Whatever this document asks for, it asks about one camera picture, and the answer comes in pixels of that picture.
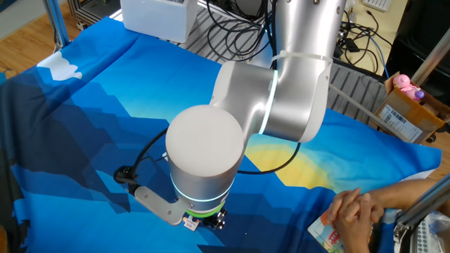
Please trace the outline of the person's right hand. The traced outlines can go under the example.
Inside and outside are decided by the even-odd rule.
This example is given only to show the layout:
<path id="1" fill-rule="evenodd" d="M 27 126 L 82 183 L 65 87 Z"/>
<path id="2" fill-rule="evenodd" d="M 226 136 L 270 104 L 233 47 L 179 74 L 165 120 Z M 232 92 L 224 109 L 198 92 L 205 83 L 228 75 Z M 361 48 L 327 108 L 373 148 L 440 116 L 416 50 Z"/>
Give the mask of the person's right hand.
<path id="1" fill-rule="evenodd" d="M 374 195 L 360 195 L 361 189 L 346 190 L 338 193 L 328 208 L 327 224 L 333 224 L 341 216 L 351 222 L 359 218 L 363 201 L 368 202 L 372 223 L 378 223 L 384 214 L 384 209 Z"/>

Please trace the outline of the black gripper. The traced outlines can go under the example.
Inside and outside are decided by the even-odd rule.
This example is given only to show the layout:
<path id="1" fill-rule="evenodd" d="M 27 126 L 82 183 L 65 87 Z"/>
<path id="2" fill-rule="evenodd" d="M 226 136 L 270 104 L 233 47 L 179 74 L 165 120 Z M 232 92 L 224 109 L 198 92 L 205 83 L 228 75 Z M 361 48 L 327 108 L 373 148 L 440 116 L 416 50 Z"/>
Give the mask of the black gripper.
<path id="1" fill-rule="evenodd" d="M 203 221 L 201 222 L 201 224 L 205 228 L 215 227 L 217 229 L 222 229 L 225 225 L 224 218 L 226 214 L 227 214 L 226 209 L 220 209 L 218 212 L 214 212 L 212 215 L 202 218 Z"/>

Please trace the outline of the person's left hand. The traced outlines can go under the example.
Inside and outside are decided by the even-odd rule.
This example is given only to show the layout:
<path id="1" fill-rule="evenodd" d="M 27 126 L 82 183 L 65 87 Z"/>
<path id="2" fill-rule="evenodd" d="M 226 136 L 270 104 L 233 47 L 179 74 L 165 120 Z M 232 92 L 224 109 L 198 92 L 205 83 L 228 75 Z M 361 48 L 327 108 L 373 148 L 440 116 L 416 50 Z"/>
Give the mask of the person's left hand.
<path id="1" fill-rule="evenodd" d="M 372 221 L 370 195 L 359 196 L 359 188 L 333 198 L 328 208 L 328 223 L 340 235 L 347 253 L 369 253 Z"/>

